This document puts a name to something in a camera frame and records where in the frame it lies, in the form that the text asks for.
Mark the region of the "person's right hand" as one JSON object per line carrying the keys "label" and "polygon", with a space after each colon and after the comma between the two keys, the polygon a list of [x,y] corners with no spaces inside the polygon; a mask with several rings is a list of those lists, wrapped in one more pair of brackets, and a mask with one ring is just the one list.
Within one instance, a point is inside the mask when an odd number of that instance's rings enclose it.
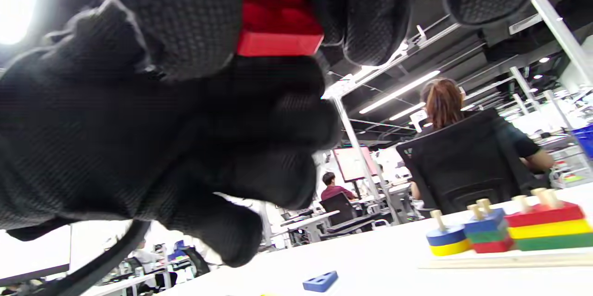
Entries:
{"label": "person's right hand", "polygon": [[[222,195],[307,208],[341,141],[313,56],[239,56],[246,0],[105,0],[1,76],[1,228],[156,220],[233,268],[261,218]],[[305,0],[344,57],[385,64],[414,0]]]}

